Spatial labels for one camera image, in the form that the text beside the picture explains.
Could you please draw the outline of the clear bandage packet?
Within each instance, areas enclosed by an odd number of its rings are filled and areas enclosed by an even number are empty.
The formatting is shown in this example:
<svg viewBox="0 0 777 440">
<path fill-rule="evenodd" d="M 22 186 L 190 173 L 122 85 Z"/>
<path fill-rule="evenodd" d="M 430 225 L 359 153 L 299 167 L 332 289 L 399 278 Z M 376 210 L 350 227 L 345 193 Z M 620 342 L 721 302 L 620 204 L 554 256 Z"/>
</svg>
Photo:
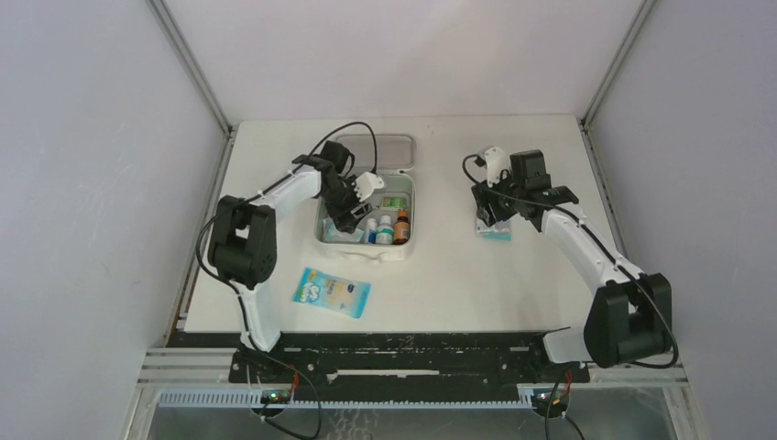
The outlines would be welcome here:
<svg viewBox="0 0 777 440">
<path fill-rule="evenodd" d="M 364 234 L 364 230 L 358 227 L 352 233 L 339 231 L 331 218 L 323 219 L 322 242 L 324 243 L 361 243 Z"/>
</svg>

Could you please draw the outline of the blue plaster packets bag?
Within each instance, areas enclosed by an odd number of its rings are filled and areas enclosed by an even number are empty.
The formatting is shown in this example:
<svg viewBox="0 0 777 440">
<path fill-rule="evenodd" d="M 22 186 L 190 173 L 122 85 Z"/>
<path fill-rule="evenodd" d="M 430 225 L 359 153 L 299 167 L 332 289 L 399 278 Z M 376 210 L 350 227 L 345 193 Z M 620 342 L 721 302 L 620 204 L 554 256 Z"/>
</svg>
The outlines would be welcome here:
<svg viewBox="0 0 777 440">
<path fill-rule="evenodd" d="M 476 235 L 483 239 L 509 242 L 512 240 L 510 221 L 496 222 L 494 225 L 487 225 L 482 220 L 477 219 Z"/>
</svg>

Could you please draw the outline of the white plastic bottle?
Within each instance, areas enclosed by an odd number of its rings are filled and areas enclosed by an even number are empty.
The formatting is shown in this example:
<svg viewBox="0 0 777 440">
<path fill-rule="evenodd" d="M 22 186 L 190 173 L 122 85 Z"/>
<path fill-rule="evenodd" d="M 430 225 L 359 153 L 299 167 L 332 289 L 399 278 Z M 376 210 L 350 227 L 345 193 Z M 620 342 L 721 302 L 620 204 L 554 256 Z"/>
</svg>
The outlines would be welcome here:
<svg viewBox="0 0 777 440">
<path fill-rule="evenodd" d="M 394 241 L 394 227 L 390 215 L 384 214 L 378 221 L 375 243 L 377 245 L 391 245 Z"/>
</svg>

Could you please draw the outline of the white medicine kit box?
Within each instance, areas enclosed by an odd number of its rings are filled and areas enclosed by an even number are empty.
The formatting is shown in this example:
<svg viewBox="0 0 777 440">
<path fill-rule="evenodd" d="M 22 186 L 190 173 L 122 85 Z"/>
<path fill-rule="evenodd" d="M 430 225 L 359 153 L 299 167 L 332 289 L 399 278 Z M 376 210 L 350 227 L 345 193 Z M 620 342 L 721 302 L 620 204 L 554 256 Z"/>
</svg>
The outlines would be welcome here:
<svg viewBox="0 0 777 440">
<path fill-rule="evenodd" d="M 416 184 L 410 172 L 417 156 L 415 139 L 407 134 L 345 134 L 334 141 L 356 157 L 354 168 L 345 165 L 348 176 L 357 178 L 375 171 L 382 186 L 351 214 L 356 220 L 351 234 L 338 231 L 330 210 L 319 202 L 315 244 L 329 259 L 376 263 L 407 259 L 414 249 Z"/>
</svg>

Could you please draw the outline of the brown bottle orange cap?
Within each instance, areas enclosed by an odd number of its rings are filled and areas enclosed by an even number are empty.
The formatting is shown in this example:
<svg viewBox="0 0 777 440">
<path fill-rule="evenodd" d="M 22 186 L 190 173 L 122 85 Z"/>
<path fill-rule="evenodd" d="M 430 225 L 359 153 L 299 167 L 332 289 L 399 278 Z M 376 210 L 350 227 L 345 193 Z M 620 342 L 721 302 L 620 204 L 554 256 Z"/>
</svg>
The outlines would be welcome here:
<svg viewBox="0 0 777 440">
<path fill-rule="evenodd" d="M 407 210 L 398 211 L 394 225 L 393 245 L 402 245 L 410 239 L 410 214 Z"/>
</svg>

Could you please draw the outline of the green wind oil box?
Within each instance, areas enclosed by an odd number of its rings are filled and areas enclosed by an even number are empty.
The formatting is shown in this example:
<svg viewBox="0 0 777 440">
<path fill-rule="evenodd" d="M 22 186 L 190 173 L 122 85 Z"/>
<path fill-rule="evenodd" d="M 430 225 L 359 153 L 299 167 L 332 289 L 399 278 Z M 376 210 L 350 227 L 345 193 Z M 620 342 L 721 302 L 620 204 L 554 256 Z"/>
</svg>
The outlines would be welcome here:
<svg viewBox="0 0 777 440">
<path fill-rule="evenodd" d="M 402 211 L 407 210 L 409 207 L 408 199 L 402 196 L 387 196 L 383 197 L 380 207 L 386 210 Z"/>
</svg>

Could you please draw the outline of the blue cotton swab packet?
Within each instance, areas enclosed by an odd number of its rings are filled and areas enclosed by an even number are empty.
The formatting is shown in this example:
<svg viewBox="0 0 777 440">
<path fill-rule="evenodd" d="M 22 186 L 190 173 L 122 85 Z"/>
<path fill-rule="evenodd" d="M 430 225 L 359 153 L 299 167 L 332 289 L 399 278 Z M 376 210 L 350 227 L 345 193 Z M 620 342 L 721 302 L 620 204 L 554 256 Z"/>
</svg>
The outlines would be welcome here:
<svg viewBox="0 0 777 440">
<path fill-rule="evenodd" d="M 347 280 L 307 268 L 293 295 L 296 303 L 309 304 L 358 319 L 365 311 L 371 284 Z"/>
</svg>

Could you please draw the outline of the blue white small tube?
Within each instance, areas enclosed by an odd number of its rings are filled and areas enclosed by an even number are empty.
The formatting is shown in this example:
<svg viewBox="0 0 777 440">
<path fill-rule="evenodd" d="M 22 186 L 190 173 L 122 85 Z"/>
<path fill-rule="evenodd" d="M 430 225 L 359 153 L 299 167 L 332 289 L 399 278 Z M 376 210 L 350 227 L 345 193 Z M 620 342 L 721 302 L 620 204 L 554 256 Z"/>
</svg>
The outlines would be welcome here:
<svg viewBox="0 0 777 440">
<path fill-rule="evenodd" d="M 368 218 L 365 225 L 364 243 L 375 244 L 377 237 L 378 221 L 375 218 Z"/>
</svg>

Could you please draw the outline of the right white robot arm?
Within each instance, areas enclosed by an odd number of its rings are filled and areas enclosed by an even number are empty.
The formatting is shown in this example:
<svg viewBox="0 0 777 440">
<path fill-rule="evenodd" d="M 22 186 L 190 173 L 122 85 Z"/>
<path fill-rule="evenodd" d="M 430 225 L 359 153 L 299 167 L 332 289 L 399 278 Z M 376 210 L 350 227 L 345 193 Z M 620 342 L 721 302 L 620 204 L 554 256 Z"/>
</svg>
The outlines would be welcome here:
<svg viewBox="0 0 777 440">
<path fill-rule="evenodd" d="M 540 350 L 530 355 L 535 378 L 555 380 L 570 363 L 646 369 L 677 364 L 671 283 L 605 243 L 575 193 L 553 185 L 540 150 L 508 154 L 487 147 L 465 156 L 462 163 L 474 163 L 485 172 L 478 180 L 470 170 L 464 171 L 472 183 L 478 220 L 486 226 L 516 216 L 528 221 L 557 246 L 590 290 L 585 321 L 544 334 Z"/>
</svg>

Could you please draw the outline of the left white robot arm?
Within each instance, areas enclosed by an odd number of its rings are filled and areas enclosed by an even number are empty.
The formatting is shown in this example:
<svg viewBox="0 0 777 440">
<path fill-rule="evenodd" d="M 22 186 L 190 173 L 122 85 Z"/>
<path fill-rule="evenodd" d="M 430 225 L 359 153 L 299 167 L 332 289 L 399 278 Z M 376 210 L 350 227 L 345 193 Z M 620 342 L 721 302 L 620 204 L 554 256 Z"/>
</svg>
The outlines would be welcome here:
<svg viewBox="0 0 777 440">
<path fill-rule="evenodd" d="M 279 380 L 287 359 L 273 349 L 280 338 L 269 279 L 278 262 L 278 225 L 300 204 L 323 203 L 335 228 L 351 234 L 370 210 L 369 198 L 386 183 L 373 170 L 344 176 L 345 146 L 327 141 L 323 153 L 300 155 L 292 167 L 265 190 L 247 198 L 222 197 L 204 227 L 201 268 L 235 291 L 242 320 L 241 341 L 257 352 L 250 368 L 265 382 Z"/>
</svg>

